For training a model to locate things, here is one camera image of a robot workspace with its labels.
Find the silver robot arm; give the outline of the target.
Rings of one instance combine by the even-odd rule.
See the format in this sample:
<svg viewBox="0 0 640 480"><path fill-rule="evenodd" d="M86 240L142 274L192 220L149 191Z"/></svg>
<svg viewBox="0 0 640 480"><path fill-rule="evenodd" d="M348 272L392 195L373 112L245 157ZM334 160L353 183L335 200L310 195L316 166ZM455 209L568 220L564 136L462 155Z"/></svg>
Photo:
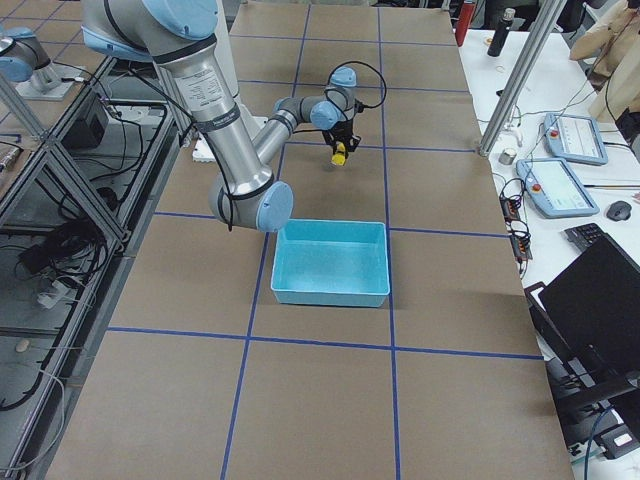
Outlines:
<svg viewBox="0 0 640 480"><path fill-rule="evenodd" d="M303 123L336 134L333 147L347 148L360 106L356 74L337 67L322 95L279 101L252 134L216 58L218 11L215 1L85 1L82 31L99 53L168 71L221 171L209 190L212 212L229 228L274 232L289 221L294 195L276 180L272 158Z"/></svg>
<svg viewBox="0 0 640 480"><path fill-rule="evenodd" d="M62 101L70 89L62 81L60 69L27 27L1 30L1 74L27 100Z"/></svg>

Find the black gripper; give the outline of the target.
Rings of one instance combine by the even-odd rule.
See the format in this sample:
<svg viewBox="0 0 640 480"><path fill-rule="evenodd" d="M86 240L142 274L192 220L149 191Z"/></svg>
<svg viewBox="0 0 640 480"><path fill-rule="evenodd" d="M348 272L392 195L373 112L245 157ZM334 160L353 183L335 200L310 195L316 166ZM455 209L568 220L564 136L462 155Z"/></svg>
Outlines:
<svg viewBox="0 0 640 480"><path fill-rule="evenodd" d="M353 121L339 121L330 130L329 135L332 143L350 143L353 137Z"/></svg>

